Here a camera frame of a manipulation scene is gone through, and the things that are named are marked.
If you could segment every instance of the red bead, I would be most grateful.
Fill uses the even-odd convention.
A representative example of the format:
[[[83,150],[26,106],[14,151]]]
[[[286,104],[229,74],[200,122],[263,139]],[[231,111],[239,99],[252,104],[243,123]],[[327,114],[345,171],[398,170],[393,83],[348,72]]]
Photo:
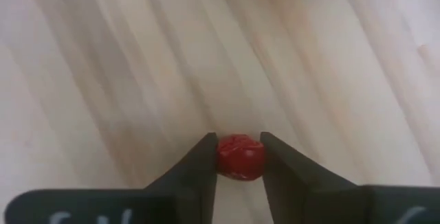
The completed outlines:
[[[265,149],[247,135],[230,135],[217,146],[217,172],[231,179],[251,181],[264,172]]]

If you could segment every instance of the light wooden table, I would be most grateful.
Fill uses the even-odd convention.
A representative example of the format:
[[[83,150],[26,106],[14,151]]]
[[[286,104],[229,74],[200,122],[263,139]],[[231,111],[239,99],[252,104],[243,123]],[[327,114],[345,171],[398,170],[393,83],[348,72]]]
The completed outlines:
[[[208,131],[356,183],[440,185],[439,0],[0,0],[0,208],[140,188]],[[270,223],[219,178],[214,223]]]

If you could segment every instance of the red candy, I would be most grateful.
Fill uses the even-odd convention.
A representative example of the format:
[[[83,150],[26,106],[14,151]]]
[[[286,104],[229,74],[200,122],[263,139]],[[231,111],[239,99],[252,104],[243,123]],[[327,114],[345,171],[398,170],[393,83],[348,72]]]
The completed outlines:
[[[220,139],[217,146],[217,172],[231,179],[251,181],[263,175],[265,149],[247,135]]]

